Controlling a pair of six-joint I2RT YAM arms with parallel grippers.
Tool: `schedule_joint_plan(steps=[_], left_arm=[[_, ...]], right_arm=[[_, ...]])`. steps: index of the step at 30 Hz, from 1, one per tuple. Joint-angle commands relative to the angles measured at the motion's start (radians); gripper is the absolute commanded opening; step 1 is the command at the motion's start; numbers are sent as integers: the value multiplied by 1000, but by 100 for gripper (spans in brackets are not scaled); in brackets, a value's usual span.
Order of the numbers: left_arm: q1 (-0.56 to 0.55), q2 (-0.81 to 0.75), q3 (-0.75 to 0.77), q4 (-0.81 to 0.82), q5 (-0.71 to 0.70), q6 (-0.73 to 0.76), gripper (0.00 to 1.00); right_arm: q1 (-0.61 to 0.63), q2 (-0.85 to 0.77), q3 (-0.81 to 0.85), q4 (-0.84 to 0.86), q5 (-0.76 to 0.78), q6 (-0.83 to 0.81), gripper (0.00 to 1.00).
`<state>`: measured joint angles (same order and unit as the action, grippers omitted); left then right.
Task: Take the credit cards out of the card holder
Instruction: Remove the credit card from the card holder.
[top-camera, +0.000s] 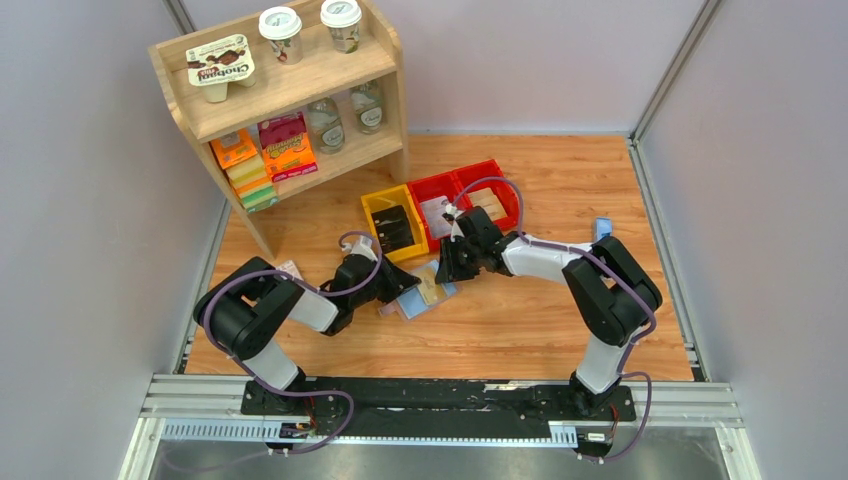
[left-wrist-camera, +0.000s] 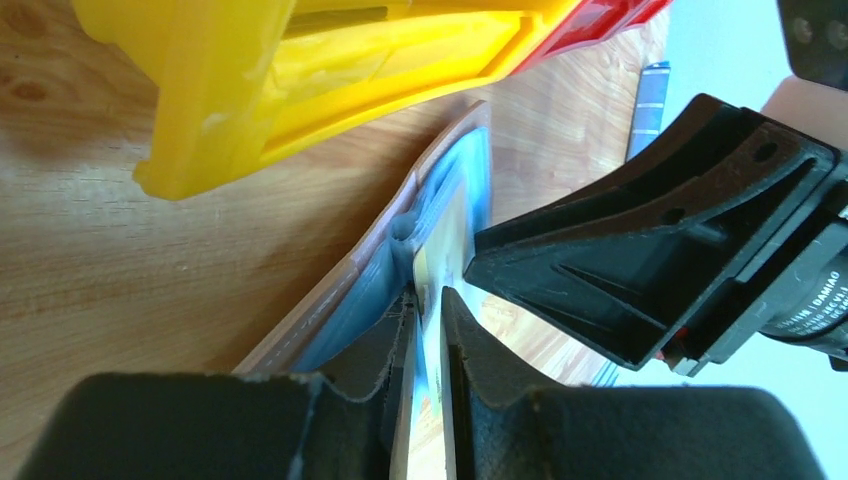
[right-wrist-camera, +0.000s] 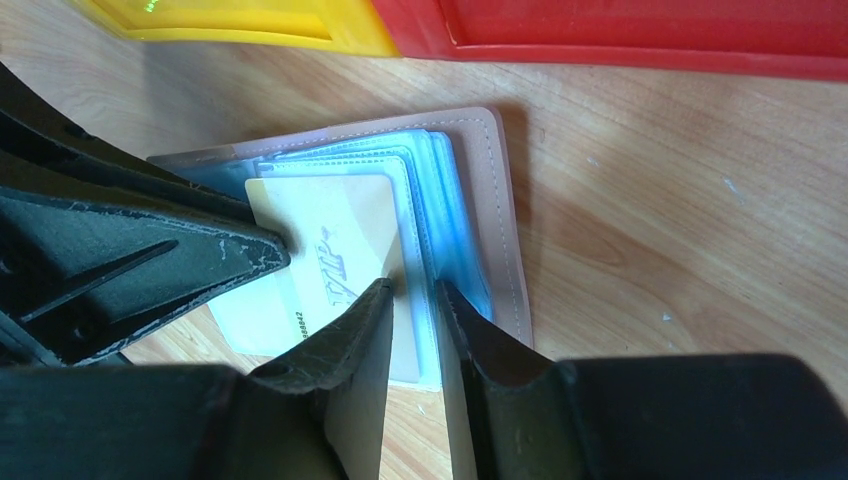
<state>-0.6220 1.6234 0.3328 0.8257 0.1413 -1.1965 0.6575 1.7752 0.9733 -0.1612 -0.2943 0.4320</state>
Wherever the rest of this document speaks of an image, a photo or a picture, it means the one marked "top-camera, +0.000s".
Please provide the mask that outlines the beige leather card holder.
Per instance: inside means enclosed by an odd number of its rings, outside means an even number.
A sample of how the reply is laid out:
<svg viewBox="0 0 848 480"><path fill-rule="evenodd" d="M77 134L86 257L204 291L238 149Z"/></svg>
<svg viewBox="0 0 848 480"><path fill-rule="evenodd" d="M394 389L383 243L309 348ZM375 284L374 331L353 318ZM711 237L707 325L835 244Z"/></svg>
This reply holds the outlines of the beige leather card holder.
<svg viewBox="0 0 848 480"><path fill-rule="evenodd" d="M418 270L420 270L421 268L424 268L424 267L430 267L436 273L437 269L438 269L438 265L439 265L438 260L432 260L429 263L415 269L412 272L412 274L415 275L415 273ZM378 313L381 317L388 317L388 316L395 315L395 316L398 316L399 318L401 318L402 320L404 320L406 322L411 322L411 321L415 320L417 317L420 317L420 316L426 314L427 312L437 308L439 305L448 301L450 298L452 298L453 296L455 296L459 292L458 287L454 283L446 283L446 284L440 284L440 285L444 286L445 291L447 293L447 298L445 300L443 300L442 302L436 304L436 305L427 306L424 303L424 301L423 301L423 299L422 299L422 297L419 293L419 290L418 290L419 285L418 285L415 289L402 294L395 301L388 303L386 305L380 306L378 308Z"/></svg>

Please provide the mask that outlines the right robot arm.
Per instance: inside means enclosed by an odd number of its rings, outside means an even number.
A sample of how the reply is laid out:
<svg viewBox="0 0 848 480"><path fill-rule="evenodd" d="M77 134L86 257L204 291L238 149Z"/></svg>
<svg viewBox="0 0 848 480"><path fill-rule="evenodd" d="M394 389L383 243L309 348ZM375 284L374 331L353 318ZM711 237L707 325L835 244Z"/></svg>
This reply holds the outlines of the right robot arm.
<svg viewBox="0 0 848 480"><path fill-rule="evenodd" d="M598 417L610 405L609 390L622 377L631 341L655 322L662 304L656 284L612 236L593 244L566 244L503 233L481 207L460 210L449 204L443 216L451 232L440 241L437 283L472 280L486 270L568 287L590 332L572 375L577 385L570 403L579 416Z"/></svg>

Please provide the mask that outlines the gold magnetic stripe card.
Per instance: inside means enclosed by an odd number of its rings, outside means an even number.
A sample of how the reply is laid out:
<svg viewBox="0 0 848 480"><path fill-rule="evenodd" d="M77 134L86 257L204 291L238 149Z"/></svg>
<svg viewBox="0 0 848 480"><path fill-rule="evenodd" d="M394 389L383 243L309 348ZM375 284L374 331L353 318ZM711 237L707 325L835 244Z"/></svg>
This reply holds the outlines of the gold magnetic stripe card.
<svg viewBox="0 0 848 480"><path fill-rule="evenodd" d="M421 281L418 290L427 306L436 305L447 298L445 288L436 282L436 273L432 268L421 268L415 275Z"/></svg>

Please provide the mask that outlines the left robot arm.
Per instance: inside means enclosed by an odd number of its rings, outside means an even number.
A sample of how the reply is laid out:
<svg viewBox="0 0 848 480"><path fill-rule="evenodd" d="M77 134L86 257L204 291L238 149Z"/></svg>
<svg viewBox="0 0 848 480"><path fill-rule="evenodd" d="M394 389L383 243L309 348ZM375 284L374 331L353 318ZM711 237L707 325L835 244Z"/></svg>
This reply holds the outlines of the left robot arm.
<svg viewBox="0 0 848 480"><path fill-rule="evenodd" d="M305 373L275 340L286 320L325 336L347 328L359 307L388 304L421 283L390 260L348 254L335 276L315 289L253 257L196 303L193 320L219 348L267 389L267 401L285 415L306 399Z"/></svg>

